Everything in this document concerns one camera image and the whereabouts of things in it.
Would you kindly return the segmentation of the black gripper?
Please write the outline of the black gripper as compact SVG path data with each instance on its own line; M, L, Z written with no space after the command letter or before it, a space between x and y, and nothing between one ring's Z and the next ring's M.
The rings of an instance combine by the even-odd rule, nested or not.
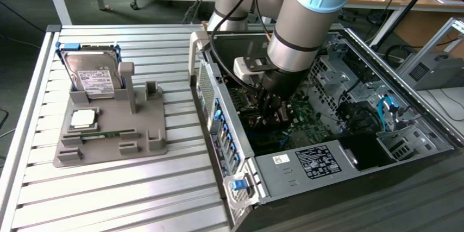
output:
M257 107L262 118L269 118L286 106L288 100L304 78L304 71L265 71L256 95Z

